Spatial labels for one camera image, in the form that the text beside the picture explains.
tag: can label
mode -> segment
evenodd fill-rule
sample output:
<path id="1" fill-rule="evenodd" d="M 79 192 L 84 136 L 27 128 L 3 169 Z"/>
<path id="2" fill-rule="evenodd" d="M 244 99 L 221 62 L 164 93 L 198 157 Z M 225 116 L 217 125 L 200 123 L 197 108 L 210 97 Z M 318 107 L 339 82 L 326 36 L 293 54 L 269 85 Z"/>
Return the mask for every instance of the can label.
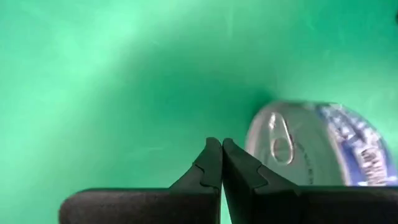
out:
<path id="1" fill-rule="evenodd" d="M 344 162 L 350 185 L 398 185 L 397 170 L 381 135 L 359 114 L 341 105 L 316 105 Z"/>

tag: pull tab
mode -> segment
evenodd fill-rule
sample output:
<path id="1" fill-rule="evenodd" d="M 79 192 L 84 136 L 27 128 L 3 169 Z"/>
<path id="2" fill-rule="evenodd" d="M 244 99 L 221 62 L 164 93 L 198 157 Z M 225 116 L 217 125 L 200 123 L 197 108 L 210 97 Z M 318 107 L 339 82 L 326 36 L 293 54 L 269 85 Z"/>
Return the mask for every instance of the pull tab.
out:
<path id="1" fill-rule="evenodd" d="M 294 158 L 294 146 L 286 121 L 279 113 L 272 113 L 269 120 L 271 156 L 282 166 L 289 165 Z"/>

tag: green background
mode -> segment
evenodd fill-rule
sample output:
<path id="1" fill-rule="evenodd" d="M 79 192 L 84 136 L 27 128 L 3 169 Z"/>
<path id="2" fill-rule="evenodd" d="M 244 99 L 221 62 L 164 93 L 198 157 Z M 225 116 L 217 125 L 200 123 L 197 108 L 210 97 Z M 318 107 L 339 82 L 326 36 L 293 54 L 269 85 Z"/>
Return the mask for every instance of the green background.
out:
<path id="1" fill-rule="evenodd" d="M 207 136 L 244 146 L 271 100 L 343 103 L 397 158 L 397 10 L 396 0 L 0 0 L 0 223 L 57 223 L 81 189 L 169 186 Z"/>

